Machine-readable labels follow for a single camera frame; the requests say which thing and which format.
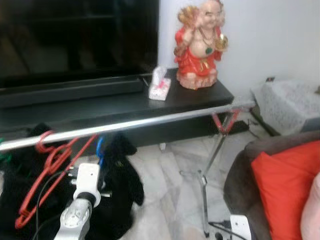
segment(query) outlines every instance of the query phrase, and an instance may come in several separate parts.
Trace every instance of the chrome rod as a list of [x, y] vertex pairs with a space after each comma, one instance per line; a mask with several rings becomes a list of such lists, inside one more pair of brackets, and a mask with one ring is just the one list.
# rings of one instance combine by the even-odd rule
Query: chrome rod
[[[214, 113], [216, 114], [225, 113], [235, 109], [249, 109], [249, 108], [253, 108], [255, 105], [256, 104], [254, 101], [235, 102], [235, 103], [224, 105], [224, 106], [210, 107], [206, 109], [169, 114], [169, 115], [146, 118], [141, 120], [89, 127], [89, 128], [79, 129], [79, 130], [65, 131], [65, 132], [51, 134], [47, 136], [42, 142], [44, 144], [48, 144], [48, 143], [54, 143], [59, 141], [71, 140], [74, 138], [89, 137], [95, 134], [100, 135], [100, 134], [105, 134], [105, 133], [110, 133], [115, 131], [123, 131], [128, 129], [139, 128], [139, 127], [165, 124], [165, 123], [170, 123], [174, 121], [181, 121], [181, 120], [211, 115]], [[40, 136], [22, 138], [22, 139], [11, 140], [11, 141], [4, 141], [2, 144], [0, 144], [0, 152], [34, 146], [39, 141], [40, 141]]]

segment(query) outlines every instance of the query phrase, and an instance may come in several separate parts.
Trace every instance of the red pillow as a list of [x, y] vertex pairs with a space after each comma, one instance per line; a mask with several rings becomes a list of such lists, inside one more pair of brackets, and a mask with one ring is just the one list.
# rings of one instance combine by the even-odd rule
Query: red pillow
[[273, 240], [301, 240], [302, 211], [320, 171], [320, 141], [309, 142], [251, 163]]

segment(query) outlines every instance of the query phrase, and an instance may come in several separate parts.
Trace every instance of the floor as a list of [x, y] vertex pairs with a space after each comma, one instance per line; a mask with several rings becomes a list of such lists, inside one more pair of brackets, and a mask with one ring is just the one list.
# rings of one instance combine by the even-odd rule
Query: floor
[[[239, 119], [253, 120], [249, 113]], [[260, 125], [250, 125], [259, 138], [269, 135]], [[257, 139], [249, 131], [230, 135], [211, 167], [207, 180], [208, 215], [210, 221], [230, 219], [223, 199], [223, 186], [236, 155], [247, 143]], [[217, 136], [206, 136], [167, 144], [139, 147], [130, 162], [144, 185], [142, 207], [134, 205], [135, 223], [121, 240], [204, 240], [202, 228], [202, 197], [199, 183], [192, 177], [182, 177], [180, 171], [202, 169]], [[210, 239], [215, 239], [210, 229]], [[222, 232], [225, 240], [230, 237]]]

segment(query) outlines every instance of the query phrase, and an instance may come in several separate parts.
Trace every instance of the white wall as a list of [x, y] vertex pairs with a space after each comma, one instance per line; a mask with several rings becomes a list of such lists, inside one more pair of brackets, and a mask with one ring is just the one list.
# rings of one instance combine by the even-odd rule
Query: white wall
[[[174, 63], [177, 13], [204, 0], [161, 0], [159, 65]], [[320, 82], [320, 0], [223, 0], [229, 49], [218, 78], [235, 95], [248, 94], [268, 76]]]

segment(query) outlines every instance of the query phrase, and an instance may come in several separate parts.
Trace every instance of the white lace cloth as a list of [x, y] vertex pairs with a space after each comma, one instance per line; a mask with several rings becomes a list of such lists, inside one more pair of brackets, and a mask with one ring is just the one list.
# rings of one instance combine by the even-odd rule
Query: white lace cloth
[[299, 133], [310, 120], [320, 123], [316, 86], [297, 80], [266, 82], [253, 90], [263, 121], [281, 135]]

